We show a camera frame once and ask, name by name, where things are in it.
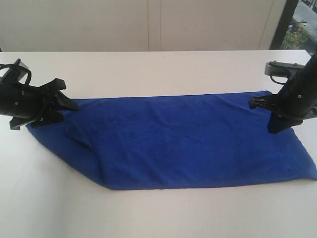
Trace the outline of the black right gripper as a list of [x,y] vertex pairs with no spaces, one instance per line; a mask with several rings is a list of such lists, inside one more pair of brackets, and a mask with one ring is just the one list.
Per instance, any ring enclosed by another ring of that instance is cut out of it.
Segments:
[[[285,82],[287,78],[275,77]],[[314,54],[297,76],[282,85],[276,94],[252,96],[249,108],[271,110],[267,129],[277,134],[294,124],[317,116],[317,55]]]

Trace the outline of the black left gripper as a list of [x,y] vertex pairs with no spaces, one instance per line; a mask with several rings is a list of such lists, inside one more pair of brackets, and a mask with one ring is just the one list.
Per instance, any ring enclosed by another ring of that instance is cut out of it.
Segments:
[[66,84],[61,79],[54,79],[40,87],[0,83],[0,114],[12,117],[11,130],[20,130],[24,125],[38,128],[64,121],[59,111],[76,111],[78,105],[61,90]]

